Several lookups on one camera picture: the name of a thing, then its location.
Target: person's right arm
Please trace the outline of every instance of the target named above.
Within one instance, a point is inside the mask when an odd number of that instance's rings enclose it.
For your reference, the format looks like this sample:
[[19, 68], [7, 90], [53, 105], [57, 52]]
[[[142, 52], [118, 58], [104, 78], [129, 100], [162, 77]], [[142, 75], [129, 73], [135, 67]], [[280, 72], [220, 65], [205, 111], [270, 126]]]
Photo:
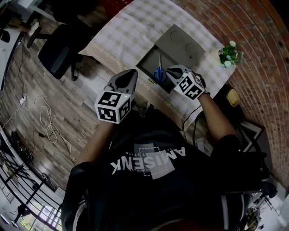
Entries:
[[199, 97], [211, 135], [219, 141], [227, 135], [237, 135], [227, 117], [208, 94]]

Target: white cube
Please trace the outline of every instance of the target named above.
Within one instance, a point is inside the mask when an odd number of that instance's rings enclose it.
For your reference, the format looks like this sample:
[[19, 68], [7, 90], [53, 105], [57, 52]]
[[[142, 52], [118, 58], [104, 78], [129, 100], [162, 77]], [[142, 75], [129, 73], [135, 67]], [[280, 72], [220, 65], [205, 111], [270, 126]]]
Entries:
[[205, 91], [200, 77], [191, 71], [183, 74], [182, 81], [174, 89], [191, 100], [198, 98]]
[[103, 91], [94, 104], [99, 120], [119, 124], [131, 110], [132, 96]]

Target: office chair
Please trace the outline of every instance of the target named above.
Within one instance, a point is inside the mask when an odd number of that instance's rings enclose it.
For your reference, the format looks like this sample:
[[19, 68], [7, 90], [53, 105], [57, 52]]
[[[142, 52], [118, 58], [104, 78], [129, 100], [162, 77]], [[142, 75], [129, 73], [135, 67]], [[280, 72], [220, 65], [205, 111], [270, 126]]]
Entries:
[[56, 79], [60, 79], [71, 65], [71, 78], [75, 81], [75, 64], [83, 59], [78, 53], [94, 37], [93, 30], [84, 23], [78, 26], [62, 24], [52, 34], [40, 33], [41, 30], [39, 27], [30, 37], [27, 48], [35, 39], [47, 39], [38, 54], [40, 62]]

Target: blue scissors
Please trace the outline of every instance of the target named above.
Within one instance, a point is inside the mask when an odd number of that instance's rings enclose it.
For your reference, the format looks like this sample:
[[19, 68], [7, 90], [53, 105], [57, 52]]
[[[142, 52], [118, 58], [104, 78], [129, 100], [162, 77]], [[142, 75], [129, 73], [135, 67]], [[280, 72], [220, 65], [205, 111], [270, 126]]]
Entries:
[[162, 68], [162, 57], [161, 55], [159, 55], [159, 61], [158, 61], [158, 68], [154, 73], [154, 77], [160, 82], [162, 83], [163, 81], [165, 81], [167, 75], [166, 73], [163, 71]]

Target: circular indentation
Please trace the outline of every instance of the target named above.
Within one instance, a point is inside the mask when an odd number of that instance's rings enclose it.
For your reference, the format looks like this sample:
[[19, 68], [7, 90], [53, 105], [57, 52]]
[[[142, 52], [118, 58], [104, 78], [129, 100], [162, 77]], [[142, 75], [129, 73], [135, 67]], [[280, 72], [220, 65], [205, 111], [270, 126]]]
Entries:
[[173, 31], [173, 32], [171, 32], [170, 38], [171, 38], [171, 40], [172, 40], [173, 42], [175, 42], [175, 43], [180, 43], [180, 42], [182, 42], [182, 37], [181, 37], [179, 31]]
[[194, 44], [192, 43], [187, 44], [185, 50], [188, 56], [190, 57], [190, 59], [193, 57], [197, 57], [198, 55], [198, 50], [195, 48]]

